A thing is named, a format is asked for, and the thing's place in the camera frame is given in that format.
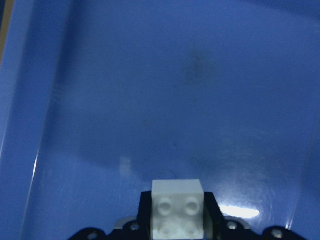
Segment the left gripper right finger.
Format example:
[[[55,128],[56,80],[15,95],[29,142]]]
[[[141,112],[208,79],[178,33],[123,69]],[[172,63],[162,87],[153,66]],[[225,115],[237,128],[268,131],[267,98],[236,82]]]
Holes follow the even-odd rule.
[[[212,192],[204,193],[203,229],[207,240],[221,240],[224,217]]]

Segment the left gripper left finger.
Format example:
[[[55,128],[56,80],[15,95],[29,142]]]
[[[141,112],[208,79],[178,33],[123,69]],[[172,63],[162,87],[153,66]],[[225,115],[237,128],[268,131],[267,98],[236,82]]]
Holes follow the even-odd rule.
[[[152,192],[145,191],[140,195],[137,222],[139,231],[142,234],[142,240],[152,239],[151,219],[152,219]]]

